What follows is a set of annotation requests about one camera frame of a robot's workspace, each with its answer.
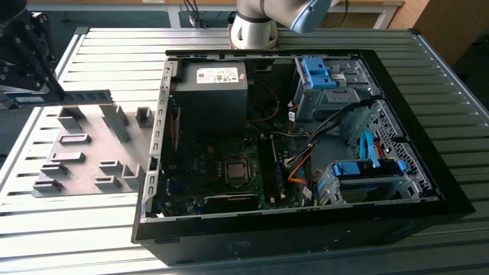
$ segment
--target open computer tower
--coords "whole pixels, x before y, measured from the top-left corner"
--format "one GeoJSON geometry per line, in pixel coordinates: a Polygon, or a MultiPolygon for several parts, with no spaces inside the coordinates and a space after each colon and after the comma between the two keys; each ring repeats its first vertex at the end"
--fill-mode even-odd
{"type": "Polygon", "coordinates": [[[383,245],[475,211],[375,51],[167,55],[132,241],[168,265],[383,245]]]}

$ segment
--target green circuit board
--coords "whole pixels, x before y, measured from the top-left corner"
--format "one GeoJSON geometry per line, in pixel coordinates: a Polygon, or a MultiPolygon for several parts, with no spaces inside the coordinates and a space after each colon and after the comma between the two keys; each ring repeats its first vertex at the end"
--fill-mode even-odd
{"type": "MultiPolygon", "coordinates": [[[[192,139],[179,149],[182,176],[172,177],[171,184],[179,186],[174,204],[179,215],[198,215],[202,199],[210,195],[251,193],[260,197],[259,209],[295,207],[298,204],[296,190],[291,184],[286,190],[286,198],[271,202],[266,195],[262,164],[258,148],[259,137],[224,137],[216,139],[192,139]],[[230,164],[246,163],[248,180],[244,184],[231,184],[230,164]]],[[[284,138],[276,139],[279,161],[288,157],[284,138]]]]}

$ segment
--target wooden wall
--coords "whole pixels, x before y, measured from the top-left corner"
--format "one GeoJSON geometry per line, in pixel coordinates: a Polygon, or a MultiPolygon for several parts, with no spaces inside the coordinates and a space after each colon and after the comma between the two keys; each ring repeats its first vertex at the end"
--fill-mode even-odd
{"type": "Polygon", "coordinates": [[[406,0],[390,28],[420,29],[453,65],[489,28],[489,0],[406,0]]]}

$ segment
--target slotted aluminum table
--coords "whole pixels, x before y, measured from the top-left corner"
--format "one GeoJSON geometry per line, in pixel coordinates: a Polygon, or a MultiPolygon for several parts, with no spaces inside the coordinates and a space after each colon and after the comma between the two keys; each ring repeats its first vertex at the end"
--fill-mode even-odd
{"type": "MultiPolygon", "coordinates": [[[[60,81],[67,90],[111,89],[119,104],[151,105],[166,50],[227,49],[227,35],[226,29],[78,29],[60,81]]],[[[280,44],[378,51],[477,212],[392,246],[167,267],[130,241],[136,193],[31,196],[60,127],[59,108],[36,108],[0,172],[0,273],[489,274],[488,113],[424,38],[404,30],[328,29],[307,37],[282,31],[280,44]]]]}

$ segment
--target yellow wires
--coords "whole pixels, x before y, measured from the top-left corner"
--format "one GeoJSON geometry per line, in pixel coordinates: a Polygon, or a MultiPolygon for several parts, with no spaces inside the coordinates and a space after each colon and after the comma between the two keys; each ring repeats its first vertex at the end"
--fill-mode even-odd
{"type": "Polygon", "coordinates": [[[279,113],[279,109],[280,109],[279,97],[275,94],[275,92],[272,91],[272,89],[270,88],[270,86],[264,82],[262,82],[260,80],[255,80],[255,82],[259,83],[259,84],[262,84],[262,86],[264,86],[266,89],[270,91],[270,93],[274,95],[274,97],[275,97],[275,103],[276,103],[278,107],[275,108],[275,112],[274,112],[274,114],[270,117],[266,117],[263,119],[251,119],[251,120],[247,120],[248,123],[256,123],[256,122],[263,122],[263,121],[270,120],[271,118],[274,118],[276,116],[276,114],[279,113]]]}

